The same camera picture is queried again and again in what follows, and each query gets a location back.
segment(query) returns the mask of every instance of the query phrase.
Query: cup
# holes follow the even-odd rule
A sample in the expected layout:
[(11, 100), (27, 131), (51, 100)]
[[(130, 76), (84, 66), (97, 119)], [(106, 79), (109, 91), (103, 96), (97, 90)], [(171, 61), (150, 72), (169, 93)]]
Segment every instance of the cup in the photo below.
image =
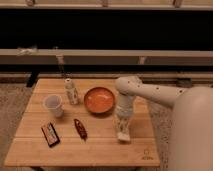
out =
[(54, 94), (47, 96), (43, 101), (43, 106), (57, 118), (63, 114), (62, 99), (59, 95)]

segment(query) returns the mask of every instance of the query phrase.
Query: wooden tabletop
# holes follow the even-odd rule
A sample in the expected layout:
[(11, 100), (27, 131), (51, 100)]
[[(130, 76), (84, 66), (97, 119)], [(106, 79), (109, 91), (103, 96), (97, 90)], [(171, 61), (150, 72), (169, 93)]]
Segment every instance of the wooden tabletop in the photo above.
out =
[[(146, 101), (137, 97), (130, 124), (131, 143), (116, 137), (114, 114), (98, 118), (86, 111), (85, 93), (97, 86), (110, 89), (115, 96), (113, 79), (74, 79), (80, 104), (70, 105), (63, 79), (40, 79), (28, 103), (7, 154), (6, 166), (159, 166), (153, 128)], [(64, 115), (54, 118), (42, 106), (49, 94), (62, 96)], [(79, 119), (88, 132), (80, 139), (73, 119)], [(52, 122), (61, 140), (49, 148), (41, 126)]]

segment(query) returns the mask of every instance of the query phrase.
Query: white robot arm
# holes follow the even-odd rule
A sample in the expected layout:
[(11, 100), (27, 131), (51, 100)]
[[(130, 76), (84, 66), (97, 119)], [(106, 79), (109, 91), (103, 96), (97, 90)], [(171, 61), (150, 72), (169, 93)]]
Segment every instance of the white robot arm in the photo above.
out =
[(168, 171), (213, 171), (213, 90), (143, 84), (138, 77), (120, 77), (116, 113), (118, 139), (129, 141), (128, 120), (135, 96), (173, 109)]

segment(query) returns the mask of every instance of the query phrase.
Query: orange bowl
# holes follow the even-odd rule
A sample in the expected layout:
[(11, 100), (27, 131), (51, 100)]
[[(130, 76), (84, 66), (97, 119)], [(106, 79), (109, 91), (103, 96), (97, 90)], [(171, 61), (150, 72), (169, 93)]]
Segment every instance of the orange bowl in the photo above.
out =
[(113, 93), (104, 87), (90, 89), (84, 96), (86, 109), (94, 114), (101, 114), (110, 111), (115, 104)]

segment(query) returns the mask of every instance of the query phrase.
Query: bottle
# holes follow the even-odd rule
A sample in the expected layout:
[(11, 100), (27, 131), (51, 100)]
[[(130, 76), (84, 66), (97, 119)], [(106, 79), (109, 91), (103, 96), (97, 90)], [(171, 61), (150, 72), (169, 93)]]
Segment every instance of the bottle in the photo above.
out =
[(72, 79), (65, 79), (65, 89), (67, 92), (67, 97), (70, 101), (70, 104), (78, 104), (78, 92), (75, 88), (75, 85)]

